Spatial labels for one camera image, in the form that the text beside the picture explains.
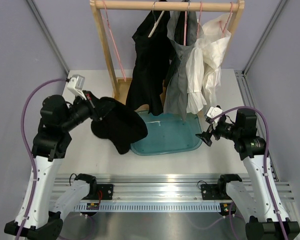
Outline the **black skirt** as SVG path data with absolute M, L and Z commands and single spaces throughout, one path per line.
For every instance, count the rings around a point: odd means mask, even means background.
M 126 154 L 131 144 L 148 135 L 144 120 L 133 109 L 111 97 L 101 97 L 102 104 L 114 104 L 114 108 L 101 121 L 92 121 L 92 133 L 100 139 L 108 139 L 120 155 Z

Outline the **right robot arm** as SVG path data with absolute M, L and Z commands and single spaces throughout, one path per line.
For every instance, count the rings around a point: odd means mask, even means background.
M 207 146 L 211 138 L 233 141 L 250 178 L 251 196 L 237 174 L 222 174 L 215 190 L 222 198 L 230 198 L 245 220 L 245 234 L 249 240 L 294 240 L 300 225 L 290 219 L 285 210 L 271 171 L 269 139 L 257 135 L 257 117 L 261 112 L 253 107 L 235 107 L 235 122 L 228 123 L 226 112 L 219 106 L 210 107 L 206 114 L 209 127 L 197 134 Z

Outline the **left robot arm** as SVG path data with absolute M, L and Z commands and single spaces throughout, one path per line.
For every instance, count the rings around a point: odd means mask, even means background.
M 100 120 L 103 105 L 90 91 L 76 96 L 71 106 L 61 95 L 47 97 L 40 110 L 37 134 L 29 151 L 31 174 L 21 209 L 5 224 L 4 233 L 16 239 L 56 240 L 65 218 L 83 199 L 98 194 L 97 180 L 79 174 L 70 188 L 50 207 L 50 199 L 59 168 L 72 140 L 70 131 L 87 119 Z

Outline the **pink wire hanger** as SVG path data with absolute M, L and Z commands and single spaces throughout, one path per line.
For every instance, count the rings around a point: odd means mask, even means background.
M 106 16 L 106 24 L 107 24 L 107 27 L 108 27 L 108 30 L 109 30 L 109 33 L 110 33 L 110 38 L 112 40 L 113 47 L 114 47 L 114 53 L 115 53 L 115 56 L 117 58 L 117 62 L 119 64 L 123 80 L 124 80 L 124 82 L 126 82 L 127 81 L 127 76 L 126 76 L 125 70 L 123 68 L 121 57 L 120 57 L 120 54 L 119 54 L 119 51 L 118 51 L 118 47 L 116 45 L 116 41 L 115 41 L 115 38 L 114 38 L 114 35 L 113 35 L 113 31 L 112 31 L 112 28 L 111 28 L 111 25 L 110 25 L 110 22 L 109 22 L 108 11 L 107 11 L 107 6 L 106 6 L 105 0 L 102 0 L 102 3 L 103 3 L 104 11 L 105 11 L 105 16 Z

